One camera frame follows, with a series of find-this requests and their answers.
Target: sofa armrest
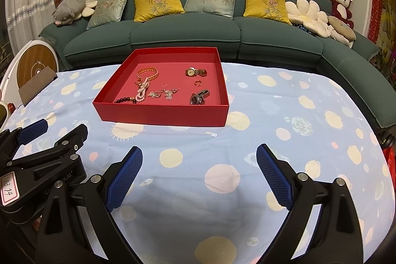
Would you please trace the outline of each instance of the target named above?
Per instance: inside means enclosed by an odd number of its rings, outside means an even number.
[[[82,17],[75,20],[71,25],[56,26],[51,23],[44,27],[38,36],[41,36],[55,44],[55,50],[67,68],[70,64],[65,59],[64,49],[74,38],[84,33],[87,29],[90,17]]]
[[[378,46],[355,31],[356,41],[353,43],[352,50],[364,57],[365,60],[370,59],[378,53]]]

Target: brown cardboard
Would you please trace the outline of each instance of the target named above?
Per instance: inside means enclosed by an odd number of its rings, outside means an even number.
[[[40,73],[36,74],[29,81],[27,81],[20,89],[19,95],[23,106],[26,106],[31,100],[35,98],[47,85],[49,85],[56,78],[56,73],[47,66],[42,69]]]

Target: white label sticker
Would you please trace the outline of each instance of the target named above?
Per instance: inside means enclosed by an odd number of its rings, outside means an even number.
[[[6,206],[19,198],[17,180],[15,178],[14,171],[11,171],[0,178],[0,186],[1,202],[3,203],[3,206]]]

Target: table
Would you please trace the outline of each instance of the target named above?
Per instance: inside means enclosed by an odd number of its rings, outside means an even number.
[[[63,72],[8,121],[11,130],[46,118],[47,134],[17,157],[52,147],[85,124],[79,154],[87,175],[102,174],[136,145],[143,165],[116,223],[144,263],[254,264],[287,210],[260,169],[255,151],[267,143],[296,172],[350,188],[367,259],[386,236],[395,192],[378,141],[342,88],[320,75],[223,63],[230,109],[227,126],[193,128],[102,122],[92,100],[118,66]],[[312,235],[315,206],[296,255]],[[105,257],[86,211],[94,251]]]

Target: wooden round panel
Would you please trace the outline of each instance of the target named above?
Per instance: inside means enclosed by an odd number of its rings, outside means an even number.
[[[57,72],[56,59],[51,50],[44,45],[33,45],[19,60],[17,70],[18,87],[21,88],[27,81],[40,73],[42,69],[49,66]]]

